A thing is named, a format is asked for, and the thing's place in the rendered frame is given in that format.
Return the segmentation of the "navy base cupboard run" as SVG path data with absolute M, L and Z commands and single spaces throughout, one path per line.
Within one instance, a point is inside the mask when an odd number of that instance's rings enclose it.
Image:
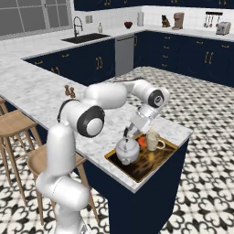
M 134 35 L 133 66 L 149 66 L 234 88 L 234 42 L 143 31 Z

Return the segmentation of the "navy wall cabinets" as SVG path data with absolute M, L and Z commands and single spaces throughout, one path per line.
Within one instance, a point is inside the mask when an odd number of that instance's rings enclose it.
M 74 0 L 76 11 L 98 11 L 143 5 L 234 9 L 234 0 Z

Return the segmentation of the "black spring tap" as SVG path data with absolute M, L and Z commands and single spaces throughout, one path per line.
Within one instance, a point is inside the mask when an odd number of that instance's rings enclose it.
M 74 37 L 77 37 L 78 34 L 79 34 L 78 28 L 80 28 L 80 30 L 83 31 L 83 24 L 82 24 L 82 21 L 81 21 L 80 17 L 78 17 L 78 16 L 75 16 L 75 17 L 74 17 L 74 20 L 73 20 L 73 27 L 74 27 Z

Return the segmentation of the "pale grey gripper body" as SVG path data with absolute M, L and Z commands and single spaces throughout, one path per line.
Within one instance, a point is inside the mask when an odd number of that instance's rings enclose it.
M 136 133 L 136 131 L 147 133 L 150 129 L 152 121 L 152 117 L 147 117 L 141 113 L 136 113 L 131 119 L 129 131 L 132 133 Z

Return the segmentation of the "silver toaster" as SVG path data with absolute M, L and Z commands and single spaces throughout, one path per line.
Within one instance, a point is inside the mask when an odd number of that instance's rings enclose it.
M 220 22 L 217 27 L 217 35 L 225 36 L 229 33 L 231 27 L 230 22 Z

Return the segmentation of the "wooden bar stool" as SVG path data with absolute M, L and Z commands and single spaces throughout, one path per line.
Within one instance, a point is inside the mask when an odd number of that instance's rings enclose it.
M 34 145 L 31 141 L 28 131 L 31 131 L 31 133 L 33 134 L 37 145 L 41 146 L 42 143 L 37 132 L 36 126 L 37 124 L 34 121 L 32 121 L 29 117 L 27 117 L 24 113 L 22 113 L 20 110 L 9 112 L 0 116 L 0 153 L 2 155 L 5 167 L 6 177 L 8 183 L 11 183 L 10 174 L 8 170 L 8 163 L 6 160 L 6 158 L 9 157 L 24 203 L 26 203 L 24 189 L 21 184 L 20 176 L 16 167 L 16 158 L 14 157 L 9 138 L 15 136 L 17 140 L 21 143 L 22 147 L 25 148 L 23 141 L 19 136 L 19 134 L 24 133 L 26 135 L 26 139 L 28 140 L 31 149 L 34 150 Z
M 8 110 L 5 106 L 5 100 L 0 97 L 0 116 L 8 113 Z
M 84 186 L 89 187 L 89 183 L 86 177 L 86 173 L 83 167 L 86 159 L 79 154 L 76 154 L 76 168 L 79 171 L 81 182 Z M 32 151 L 27 158 L 27 166 L 30 172 L 34 176 L 34 180 L 37 180 L 37 177 L 46 169 L 47 165 L 47 147 L 45 145 L 38 147 L 38 149 Z M 37 204 L 38 211 L 40 215 L 40 222 L 44 224 L 43 221 L 43 206 L 42 206 L 42 196 L 37 192 Z

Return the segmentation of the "cream mug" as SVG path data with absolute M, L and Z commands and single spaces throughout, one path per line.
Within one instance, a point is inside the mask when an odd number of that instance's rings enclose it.
M 146 143 L 149 151 L 155 151 L 156 149 L 164 149 L 165 142 L 160 139 L 160 135 L 157 132 L 149 131 L 146 134 Z

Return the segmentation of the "black sink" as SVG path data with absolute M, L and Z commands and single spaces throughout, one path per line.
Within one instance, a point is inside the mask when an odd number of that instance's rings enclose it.
M 99 33 L 91 33 L 87 35 L 82 35 L 78 37 L 69 37 L 69 38 L 64 38 L 65 42 L 73 43 L 73 44 L 79 44 L 83 42 L 88 42 L 100 38 L 105 38 L 109 37 L 109 35 L 104 35 L 104 34 L 99 34 Z

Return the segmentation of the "brown coffee machine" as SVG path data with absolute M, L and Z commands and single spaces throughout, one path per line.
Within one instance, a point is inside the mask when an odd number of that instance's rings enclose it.
M 173 30 L 178 30 L 183 28 L 183 22 L 184 22 L 184 13 L 174 13 L 174 20 L 175 24 L 172 27 Z

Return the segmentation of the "grey framed window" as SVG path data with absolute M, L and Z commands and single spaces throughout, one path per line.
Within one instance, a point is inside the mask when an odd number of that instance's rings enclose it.
M 0 40 L 67 28 L 70 0 L 0 0 Z

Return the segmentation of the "navy island cabinet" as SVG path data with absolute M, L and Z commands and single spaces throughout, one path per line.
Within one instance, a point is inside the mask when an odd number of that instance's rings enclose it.
M 192 131 L 174 120 L 178 106 L 169 103 L 158 115 L 154 128 L 178 150 L 140 183 L 133 181 L 104 156 L 122 137 L 135 108 L 126 104 L 106 112 L 105 125 L 95 138 L 76 136 L 77 152 L 90 186 L 108 199 L 110 234 L 157 234 L 170 218 L 176 200 L 186 149 Z

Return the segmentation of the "white round kettle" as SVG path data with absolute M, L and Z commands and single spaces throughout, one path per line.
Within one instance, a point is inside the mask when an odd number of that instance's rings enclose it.
M 134 162 L 140 152 L 140 146 L 136 140 L 123 137 L 115 146 L 115 153 L 123 165 Z

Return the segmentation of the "grey dishwasher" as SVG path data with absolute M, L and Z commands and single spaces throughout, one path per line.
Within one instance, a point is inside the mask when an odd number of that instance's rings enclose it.
M 115 76 L 119 77 L 133 70 L 134 35 L 115 39 Z

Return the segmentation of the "navy sink cupboard run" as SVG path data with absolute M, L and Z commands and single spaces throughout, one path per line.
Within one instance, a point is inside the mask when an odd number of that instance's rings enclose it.
M 28 58 L 28 63 L 89 86 L 112 78 L 115 73 L 114 40 L 70 48 Z

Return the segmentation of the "dark gold-rimmed tray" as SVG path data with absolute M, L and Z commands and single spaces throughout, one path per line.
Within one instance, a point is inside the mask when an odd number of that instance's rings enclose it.
M 138 134 L 135 140 L 138 142 L 138 138 L 145 136 L 145 134 Z M 140 153 L 136 161 L 129 165 L 123 165 L 118 159 L 115 150 L 111 150 L 105 155 L 105 158 L 122 170 L 135 182 L 140 183 L 148 175 L 150 175 L 155 169 L 158 169 L 177 149 L 175 144 L 170 143 L 166 139 L 160 137 L 165 142 L 165 148 L 160 150 L 156 149 L 151 152 L 146 147 L 140 145 Z

